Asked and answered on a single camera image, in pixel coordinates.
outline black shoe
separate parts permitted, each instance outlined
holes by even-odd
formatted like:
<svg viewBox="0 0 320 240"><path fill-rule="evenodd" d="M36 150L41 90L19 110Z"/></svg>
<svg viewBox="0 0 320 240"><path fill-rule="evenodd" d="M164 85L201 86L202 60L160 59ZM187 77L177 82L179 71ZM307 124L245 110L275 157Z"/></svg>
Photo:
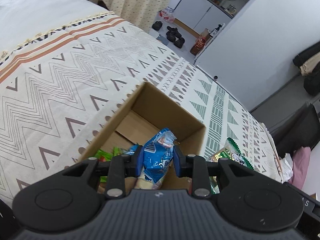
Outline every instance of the black shoe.
<svg viewBox="0 0 320 240"><path fill-rule="evenodd" d="M158 21L158 22L155 22L153 25L152 25L152 28L156 31L159 31L162 27L162 22Z"/></svg>
<svg viewBox="0 0 320 240"><path fill-rule="evenodd" d="M176 47L178 47L179 49L181 49L183 44L184 44L184 42L185 42L184 38L181 37L181 38L177 39L173 44Z"/></svg>
<svg viewBox="0 0 320 240"><path fill-rule="evenodd" d="M167 32L167 39L171 42L175 42L176 41L176 36L174 32Z"/></svg>
<svg viewBox="0 0 320 240"><path fill-rule="evenodd" d="M167 26L167 29L170 31L170 32L174 32L174 35L177 37L177 38L181 38L181 34L178 32L178 28L172 28L170 26Z"/></svg>

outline bed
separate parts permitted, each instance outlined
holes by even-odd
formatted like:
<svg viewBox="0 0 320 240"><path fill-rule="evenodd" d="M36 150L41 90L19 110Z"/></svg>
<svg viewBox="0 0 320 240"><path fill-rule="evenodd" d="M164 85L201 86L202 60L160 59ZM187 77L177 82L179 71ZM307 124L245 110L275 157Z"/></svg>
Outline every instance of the bed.
<svg viewBox="0 0 320 240"><path fill-rule="evenodd" d="M151 82L206 127L205 158L232 137L283 181L263 124L200 69L87 0L0 0L0 198L73 165L132 93Z"/></svg>

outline barcode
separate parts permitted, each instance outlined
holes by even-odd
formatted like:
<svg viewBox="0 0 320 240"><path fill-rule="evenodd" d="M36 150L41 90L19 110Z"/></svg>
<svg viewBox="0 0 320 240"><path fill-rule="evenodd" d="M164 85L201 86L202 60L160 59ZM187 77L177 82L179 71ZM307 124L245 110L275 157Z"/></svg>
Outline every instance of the barcode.
<svg viewBox="0 0 320 240"><path fill-rule="evenodd" d="M150 153L155 153L156 152L156 147L153 142L150 142L145 148L145 151L150 152Z"/></svg>

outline open cardboard box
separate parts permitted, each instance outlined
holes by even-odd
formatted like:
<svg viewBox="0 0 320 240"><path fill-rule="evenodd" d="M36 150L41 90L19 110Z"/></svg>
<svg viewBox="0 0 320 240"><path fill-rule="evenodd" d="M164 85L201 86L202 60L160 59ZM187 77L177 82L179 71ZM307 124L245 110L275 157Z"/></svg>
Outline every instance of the open cardboard box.
<svg viewBox="0 0 320 240"><path fill-rule="evenodd" d="M112 116L90 143L79 161L93 156L99 149L112 152L113 147L129 149L133 144L144 145L159 130L168 127L177 137L184 155L199 155L205 126L150 83L142 83ZM126 191L136 179L126 178ZM177 178L169 167L162 189L188 188L188 181Z"/></svg>

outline patterned bedspread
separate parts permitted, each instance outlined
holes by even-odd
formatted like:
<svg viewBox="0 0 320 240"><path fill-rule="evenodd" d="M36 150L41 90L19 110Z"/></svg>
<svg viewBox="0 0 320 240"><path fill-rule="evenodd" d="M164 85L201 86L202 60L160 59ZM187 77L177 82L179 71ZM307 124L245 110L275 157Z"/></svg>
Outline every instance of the patterned bedspread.
<svg viewBox="0 0 320 240"><path fill-rule="evenodd" d="M48 32L0 65L0 197L74 164L142 81L207 126L201 155L232 137L256 171L281 181L263 127L228 93L113 13Z"/></svg>

